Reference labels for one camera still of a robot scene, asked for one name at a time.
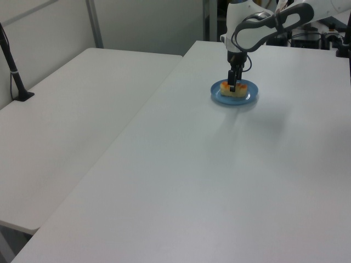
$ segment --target cable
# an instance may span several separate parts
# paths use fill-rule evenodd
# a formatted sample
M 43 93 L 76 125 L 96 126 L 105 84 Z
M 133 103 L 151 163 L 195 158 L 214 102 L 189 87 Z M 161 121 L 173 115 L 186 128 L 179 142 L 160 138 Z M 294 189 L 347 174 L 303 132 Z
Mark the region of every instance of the cable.
M 5 30 L 3 29 L 3 28 L 1 28 L 2 30 L 2 32 L 4 33 L 4 36 L 5 36 L 5 38 L 6 38 L 6 42 L 7 42 L 7 46 L 10 48 L 10 42 L 9 42 L 9 39 L 7 38 L 7 35 L 6 35 L 6 33 L 5 33 Z
M 7 38 L 7 35 L 6 35 L 6 33 L 5 33 L 5 30 L 2 28 L 1 31 L 3 32 L 3 34 L 4 34 L 4 36 L 5 36 L 5 39 L 6 39 L 6 42 L 7 42 L 7 46 L 8 46 L 8 48 L 10 49 L 10 42 L 9 42 L 9 39 Z M 14 100 L 14 99 L 13 99 L 13 95 L 12 95 L 12 73 L 11 73 L 11 72 L 10 72 L 10 95 L 11 95 L 11 99 Z
M 13 96 L 12 96 L 12 73 L 10 72 L 10 94 L 11 94 L 11 99 L 13 99 Z
M 247 55 L 247 58 L 250 61 L 250 67 L 247 70 L 244 70 L 243 72 L 247 72 L 247 71 L 249 71 L 252 68 L 252 61 L 251 61 L 249 55 Z

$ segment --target white wall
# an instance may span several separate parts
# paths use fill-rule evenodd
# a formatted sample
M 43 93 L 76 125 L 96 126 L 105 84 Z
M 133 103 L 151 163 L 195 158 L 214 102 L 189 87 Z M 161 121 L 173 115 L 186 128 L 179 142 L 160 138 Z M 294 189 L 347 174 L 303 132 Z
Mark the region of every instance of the white wall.
M 26 89 L 80 52 L 95 47 L 85 0 L 58 0 L 4 29 Z M 0 52 L 0 108 L 11 102 L 9 74 Z
M 184 55 L 203 40 L 202 0 L 95 0 L 104 48 Z

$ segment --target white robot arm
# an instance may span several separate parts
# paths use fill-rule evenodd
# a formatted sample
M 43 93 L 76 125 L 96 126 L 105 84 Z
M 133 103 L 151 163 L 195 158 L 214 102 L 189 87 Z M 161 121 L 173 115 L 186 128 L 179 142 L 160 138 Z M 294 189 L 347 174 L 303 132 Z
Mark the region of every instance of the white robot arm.
M 289 2 L 293 3 L 275 13 L 256 5 L 252 0 L 232 0 L 228 5 L 225 45 L 231 65 L 228 72 L 231 91 L 235 91 L 236 80 L 241 79 L 247 52 L 257 50 L 270 37 L 351 9 L 350 0 Z

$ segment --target table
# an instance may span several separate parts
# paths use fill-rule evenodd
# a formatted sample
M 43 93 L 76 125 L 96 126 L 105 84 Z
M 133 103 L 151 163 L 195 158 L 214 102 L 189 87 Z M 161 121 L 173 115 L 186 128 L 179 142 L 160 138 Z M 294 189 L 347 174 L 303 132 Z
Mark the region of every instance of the table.
M 226 58 L 196 42 L 13 263 L 348 262 L 348 60 L 263 46 L 230 107 Z
M 33 234 L 181 56 L 87 49 L 0 111 L 0 225 Z

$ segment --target black cable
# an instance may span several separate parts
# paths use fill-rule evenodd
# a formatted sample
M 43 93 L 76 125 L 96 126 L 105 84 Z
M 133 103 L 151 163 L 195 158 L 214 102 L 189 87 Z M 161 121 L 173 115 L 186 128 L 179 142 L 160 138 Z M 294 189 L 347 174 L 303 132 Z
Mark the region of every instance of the black cable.
M 245 52 L 242 48 L 240 48 L 238 45 L 236 45 L 236 44 L 234 43 L 233 38 L 234 38 L 234 33 L 231 35 L 231 43 L 232 43 L 238 50 L 240 50 L 241 52 Z M 247 72 L 247 71 L 249 71 L 249 70 L 252 68 L 252 60 L 251 60 L 250 56 L 247 55 L 247 58 L 248 58 L 248 60 L 250 61 L 250 67 L 249 67 L 247 70 L 243 71 L 243 72 Z
M 248 68 L 248 70 L 244 70 L 243 72 L 247 72 L 247 71 L 249 71 L 252 68 L 252 61 L 251 61 L 251 59 L 250 59 L 250 57 L 248 55 L 247 55 L 247 58 L 250 61 L 250 67 Z
M 10 49 L 10 42 L 9 42 L 9 39 L 7 38 L 6 32 L 5 32 L 4 28 L 1 28 L 1 29 L 2 29 L 1 31 L 3 32 L 3 34 L 5 36 L 7 46 Z M 12 95 L 12 73 L 11 72 L 10 72 L 10 95 L 11 95 L 11 99 L 14 100 L 13 95 Z
M 4 33 L 4 36 L 6 38 L 6 42 L 7 42 L 7 46 L 10 48 L 10 42 L 9 42 L 9 39 L 7 38 L 7 35 L 5 33 L 5 30 L 3 28 L 1 28 L 1 31 Z
M 12 96 L 12 73 L 10 72 L 10 94 L 11 94 L 11 99 L 13 99 L 13 96 Z

